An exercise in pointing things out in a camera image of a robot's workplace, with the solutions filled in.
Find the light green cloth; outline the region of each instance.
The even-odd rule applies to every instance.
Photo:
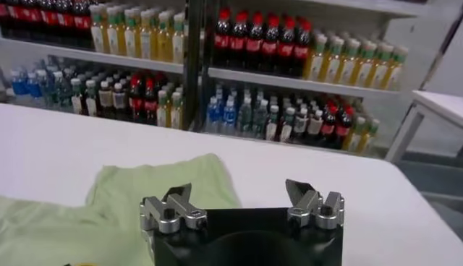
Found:
[[[226,169],[211,154],[167,166],[106,166],[85,207],[0,197],[0,265],[152,265],[140,233],[139,203],[186,183],[192,183],[190,202],[196,207],[239,207]]]

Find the white table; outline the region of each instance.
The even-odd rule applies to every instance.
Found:
[[[389,162],[400,160],[425,116],[430,119],[443,119],[463,129],[462,97],[417,90],[412,92],[412,97],[412,107],[386,154],[385,160]]]
[[[215,153],[244,207],[288,207],[285,179],[346,198],[344,266],[461,266],[463,243],[383,160],[0,104],[0,194],[83,205],[104,165]]]

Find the white shelf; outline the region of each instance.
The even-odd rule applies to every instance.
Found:
[[[183,73],[183,64],[173,64],[162,61],[136,59],[128,56],[116,56],[107,53],[96,53],[94,51],[85,51],[73,48],[29,43],[21,40],[0,38],[0,47],[4,48],[7,46],[14,47],[18,49],[18,51],[34,50],[37,52],[46,53],[48,55],[62,56],[71,59],[94,61],[105,64],[115,64],[126,67],[136,67],[140,69],[158,70],[169,73]]]
[[[256,74],[251,72],[240,72],[228,69],[210,67],[209,76],[223,80],[236,80],[240,82],[251,82],[261,85],[289,87],[298,90],[309,90],[321,93],[333,93],[362,98],[395,98],[399,92],[387,90],[368,89],[363,87],[353,87],[335,85],[331,83],[313,82],[310,80],[299,80],[288,77],[271,76],[267,74]]]

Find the white table leg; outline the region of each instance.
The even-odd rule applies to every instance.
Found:
[[[389,148],[389,151],[386,154],[385,160],[394,163],[403,156],[423,118],[423,114],[418,112],[416,107],[412,107],[410,109],[404,123],[400,127],[399,132],[397,132],[394,141],[392,142],[391,148]]]

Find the white bottle cap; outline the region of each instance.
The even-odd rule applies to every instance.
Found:
[[[80,80],[79,79],[71,79],[71,85],[80,85]]]

